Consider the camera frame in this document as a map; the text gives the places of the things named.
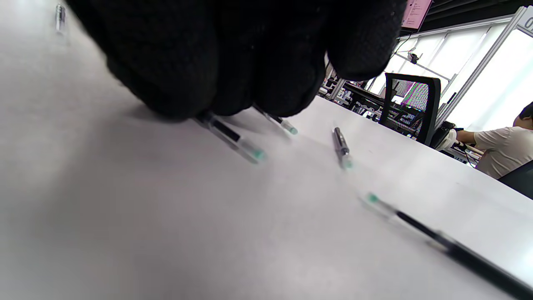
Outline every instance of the white table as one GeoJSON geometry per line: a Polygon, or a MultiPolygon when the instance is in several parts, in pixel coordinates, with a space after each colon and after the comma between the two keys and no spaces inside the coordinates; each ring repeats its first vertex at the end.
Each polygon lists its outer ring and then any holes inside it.
{"type": "Polygon", "coordinates": [[[476,170],[321,99],[295,137],[231,118],[269,155],[251,164],[193,121],[155,120],[72,18],[70,46],[53,44],[55,2],[0,3],[4,298],[508,299],[363,208],[368,191],[533,283],[533,202],[476,170]]]}

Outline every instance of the man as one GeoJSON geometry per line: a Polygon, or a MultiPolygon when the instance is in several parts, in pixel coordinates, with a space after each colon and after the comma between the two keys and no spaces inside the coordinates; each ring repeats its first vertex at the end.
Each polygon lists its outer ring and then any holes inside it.
{"type": "Polygon", "coordinates": [[[533,102],[516,117],[512,127],[481,132],[462,130],[457,132],[457,140],[485,150],[476,169],[499,179],[533,160],[533,102]]]}

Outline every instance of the ballpoint pen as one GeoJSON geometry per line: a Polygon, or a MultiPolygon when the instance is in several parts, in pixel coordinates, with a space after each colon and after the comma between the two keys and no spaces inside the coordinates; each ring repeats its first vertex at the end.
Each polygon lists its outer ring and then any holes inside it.
{"type": "Polygon", "coordinates": [[[200,123],[206,125],[210,131],[220,134],[228,142],[235,145],[238,149],[242,150],[253,159],[257,161],[265,159],[265,152],[261,148],[224,125],[224,123],[222,123],[213,113],[202,112],[196,116],[196,119],[200,123]]]}
{"type": "Polygon", "coordinates": [[[407,224],[426,234],[435,242],[437,242],[437,244],[441,249],[443,249],[444,253],[448,257],[467,267],[480,277],[485,278],[487,281],[493,283],[495,286],[499,287],[508,294],[517,299],[533,299],[533,288],[531,286],[509,274],[502,268],[494,265],[492,262],[488,261],[486,258],[480,256],[463,244],[454,241],[441,232],[428,228],[408,214],[396,209],[386,202],[381,201],[376,195],[369,194],[367,200],[371,205],[377,206],[384,215],[388,217],[397,216],[407,224]]]}
{"type": "Polygon", "coordinates": [[[268,114],[265,111],[263,111],[261,108],[259,108],[259,106],[257,106],[257,105],[254,105],[254,108],[258,112],[263,114],[267,119],[273,120],[274,122],[278,123],[282,128],[284,128],[288,132],[290,132],[290,133],[292,133],[294,135],[298,134],[298,130],[296,128],[294,128],[294,126],[292,126],[292,124],[290,124],[289,121],[284,120],[284,119],[282,119],[282,118],[280,118],[278,116],[274,116],[274,115],[268,114]]]}
{"type": "Polygon", "coordinates": [[[339,159],[341,160],[342,167],[349,169],[353,166],[352,156],[350,155],[350,149],[346,144],[346,140],[341,133],[341,129],[339,127],[335,127],[335,129],[333,129],[333,134],[335,139],[335,148],[339,159]]]}
{"type": "Polygon", "coordinates": [[[55,6],[55,30],[63,33],[65,25],[65,8],[61,4],[55,6]]]}

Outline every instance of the cable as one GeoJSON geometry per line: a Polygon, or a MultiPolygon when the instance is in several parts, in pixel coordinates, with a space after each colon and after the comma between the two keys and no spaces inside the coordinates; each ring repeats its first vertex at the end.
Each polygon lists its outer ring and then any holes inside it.
{"type": "Polygon", "coordinates": [[[410,38],[411,38],[411,35],[413,33],[410,33],[409,36],[407,37],[407,40],[405,40],[403,43],[401,43],[401,45],[396,49],[396,51],[392,54],[391,58],[396,54],[398,53],[398,50],[400,50],[400,48],[403,46],[403,44],[405,44],[410,38]]]}
{"type": "Polygon", "coordinates": [[[467,153],[465,150],[463,150],[463,153],[465,154],[465,156],[466,156],[466,160],[468,160],[468,163],[470,164],[470,166],[473,167],[473,168],[475,168],[475,166],[470,162],[470,158],[469,158],[469,156],[468,156],[468,153],[467,153]]]}

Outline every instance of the black office chair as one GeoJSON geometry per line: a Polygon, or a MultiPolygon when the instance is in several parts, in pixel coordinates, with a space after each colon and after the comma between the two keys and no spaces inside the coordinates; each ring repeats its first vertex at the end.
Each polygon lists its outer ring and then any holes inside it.
{"type": "Polygon", "coordinates": [[[509,172],[498,181],[533,200],[533,161],[509,172]]]}
{"type": "Polygon", "coordinates": [[[385,99],[379,123],[429,146],[439,109],[440,80],[395,73],[385,73],[385,77],[385,99]],[[402,103],[394,103],[394,96],[403,97],[402,103]]]}

